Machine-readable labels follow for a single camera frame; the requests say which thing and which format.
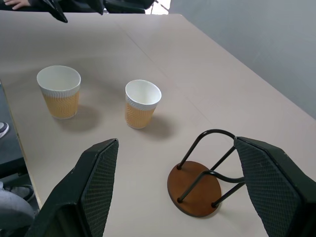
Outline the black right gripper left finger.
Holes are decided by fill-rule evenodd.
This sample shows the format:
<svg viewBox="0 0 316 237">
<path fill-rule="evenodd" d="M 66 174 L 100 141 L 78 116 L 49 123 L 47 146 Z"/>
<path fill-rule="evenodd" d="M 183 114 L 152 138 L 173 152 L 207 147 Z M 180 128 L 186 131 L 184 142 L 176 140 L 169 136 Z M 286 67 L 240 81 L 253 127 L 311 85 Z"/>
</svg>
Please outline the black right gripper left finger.
<svg viewBox="0 0 316 237">
<path fill-rule="evenodd" d="M 52 190 L 24 237 L 103 237 L 118 149 L 118 139 L 109 139 L 85 150 Z"/>
</svg>

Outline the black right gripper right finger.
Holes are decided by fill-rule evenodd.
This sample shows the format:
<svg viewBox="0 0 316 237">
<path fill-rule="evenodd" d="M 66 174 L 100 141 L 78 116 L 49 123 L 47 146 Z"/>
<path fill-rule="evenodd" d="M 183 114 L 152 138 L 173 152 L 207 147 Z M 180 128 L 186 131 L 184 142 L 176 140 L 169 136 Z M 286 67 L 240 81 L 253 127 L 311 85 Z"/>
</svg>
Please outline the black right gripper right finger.
<svg viewBox="0 0 316 237">
<path fill-rule="evenodd" d="M 269 237 L 316 237 L 316 182 L 271 144 L 236 137 L 250 200 Z"/>
</svg>

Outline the orange and white paper cup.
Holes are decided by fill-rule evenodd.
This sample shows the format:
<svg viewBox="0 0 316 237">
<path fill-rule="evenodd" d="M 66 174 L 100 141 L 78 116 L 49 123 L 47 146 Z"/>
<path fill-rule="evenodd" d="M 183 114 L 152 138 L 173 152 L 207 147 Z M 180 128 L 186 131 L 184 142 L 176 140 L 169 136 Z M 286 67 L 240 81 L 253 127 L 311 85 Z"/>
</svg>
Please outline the orange and white paper cup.
<svg viewBox="0 0 316 237">
<path fill-rule="evenodd" d="M 135 129 L 146 127 L 162 98 L 161 90 L 153 83 L 138 79 L 125 86 L 125 121 Z"/>
<path fill-rule="evenodd" d="M 38 72 L 37 83 L 53 117 L 69 119 L 76 115 L 81 76 L 75 69 L 61 65 L 46 67 Z"/>
</svg>

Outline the bystander bare hand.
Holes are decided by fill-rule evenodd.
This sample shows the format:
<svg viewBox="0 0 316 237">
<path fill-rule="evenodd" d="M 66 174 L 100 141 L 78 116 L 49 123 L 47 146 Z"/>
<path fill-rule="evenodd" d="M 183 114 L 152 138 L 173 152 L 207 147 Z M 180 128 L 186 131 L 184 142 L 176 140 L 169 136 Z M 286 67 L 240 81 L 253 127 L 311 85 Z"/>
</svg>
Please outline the bystander bare hand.
<svg viewBox="0 0 316 237">
<path fill-rule="evenodd" d="M 3 2 L 6 6 L 10 6 L 12 10 L 31 6 L 28 0 L 3 0 Z"/>
</svg>

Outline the black office chair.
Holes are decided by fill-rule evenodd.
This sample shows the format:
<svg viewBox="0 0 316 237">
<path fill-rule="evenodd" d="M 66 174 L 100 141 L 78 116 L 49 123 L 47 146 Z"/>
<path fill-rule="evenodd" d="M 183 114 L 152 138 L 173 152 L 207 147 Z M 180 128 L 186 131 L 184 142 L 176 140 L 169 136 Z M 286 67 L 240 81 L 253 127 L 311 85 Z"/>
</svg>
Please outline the black office chair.
<svg viewBox="0 0 316 237">
<path fill-rule="evenodd" d="M 145 7 L 138 0 L 103 0 L 109 13 L 145 14 Z"/>
</svg>

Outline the grey rounded knee shape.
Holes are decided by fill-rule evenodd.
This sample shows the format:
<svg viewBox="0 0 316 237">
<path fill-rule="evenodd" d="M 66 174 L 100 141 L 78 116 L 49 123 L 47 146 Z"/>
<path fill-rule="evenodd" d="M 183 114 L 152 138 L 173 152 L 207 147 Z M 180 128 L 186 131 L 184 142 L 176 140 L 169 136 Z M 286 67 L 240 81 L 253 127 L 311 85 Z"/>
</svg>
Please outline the grey rounded knee shape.
<svg viewBox="0 0 316 237">
<path fill-rule="evenodd" d="M 0 237 L 13 237 L 16 230 L 30 226 L 35 218 L 32 206 L 12 193 L 12 187 L 0 181 Z"/>
</svg>

